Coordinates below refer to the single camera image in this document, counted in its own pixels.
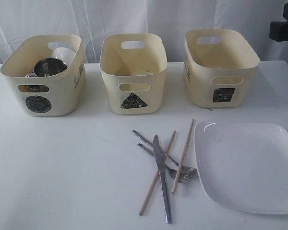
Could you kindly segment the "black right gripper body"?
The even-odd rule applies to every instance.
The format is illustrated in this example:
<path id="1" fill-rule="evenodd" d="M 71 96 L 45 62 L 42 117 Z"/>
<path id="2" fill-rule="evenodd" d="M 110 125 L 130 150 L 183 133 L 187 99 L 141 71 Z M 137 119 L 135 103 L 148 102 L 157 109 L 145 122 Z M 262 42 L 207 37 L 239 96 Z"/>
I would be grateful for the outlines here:
<path id="1" fill-rule="evenodd" d="M 288 3 L 284 5 L 283 18 L 285 21 L 270 23 L 269 38 L 277 42 L 288 41 Z"/>

